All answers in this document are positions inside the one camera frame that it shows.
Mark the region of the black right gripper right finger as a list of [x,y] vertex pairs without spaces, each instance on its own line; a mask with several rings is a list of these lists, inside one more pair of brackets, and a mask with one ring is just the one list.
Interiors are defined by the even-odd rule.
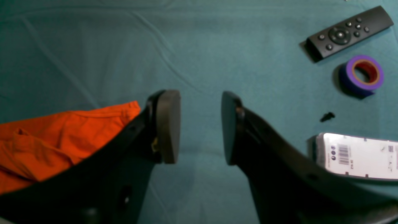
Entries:
[[327,172],[231,91],[223,92],[221,118],[226,162],[248,178],[260,223],[397,223],[397,199]]

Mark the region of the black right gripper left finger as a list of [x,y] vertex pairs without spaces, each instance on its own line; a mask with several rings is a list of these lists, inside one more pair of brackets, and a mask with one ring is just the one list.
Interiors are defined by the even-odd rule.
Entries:
[[44,182],[1,196],[2,224],[135,224],[156,164],[178,161],[181,95],[160,90],[101,150]]

